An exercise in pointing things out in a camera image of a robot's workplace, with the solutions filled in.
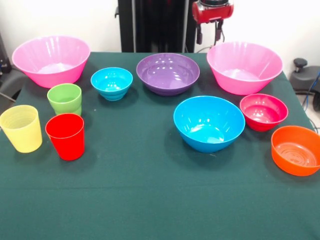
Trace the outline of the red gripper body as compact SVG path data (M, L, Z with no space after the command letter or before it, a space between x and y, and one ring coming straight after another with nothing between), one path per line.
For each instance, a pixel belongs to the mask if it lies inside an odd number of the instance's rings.
M197 25L230 18L233 12L233 3L221 6L206 6L201 2L194 2L192 4L192 15Z

